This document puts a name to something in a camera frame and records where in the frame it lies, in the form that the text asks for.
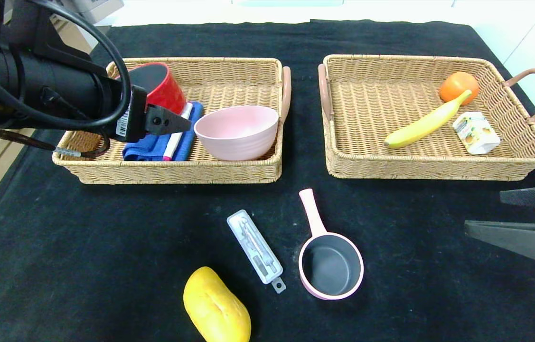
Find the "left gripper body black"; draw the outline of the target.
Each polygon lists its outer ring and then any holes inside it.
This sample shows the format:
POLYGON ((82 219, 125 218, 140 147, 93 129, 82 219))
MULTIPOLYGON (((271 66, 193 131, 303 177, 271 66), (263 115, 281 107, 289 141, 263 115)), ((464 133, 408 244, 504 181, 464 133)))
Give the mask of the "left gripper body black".
MULTIPOLYGON (((68 118, 96 120, 109 116, 121 102, 122 81, 70 66, 53 67, 53 90, 70 104, 68 118)), ((108 123, 107 134, 120 142, 136 142, 144 129, 147 91, 132 84, 131 101, 117 120, 108 123)))

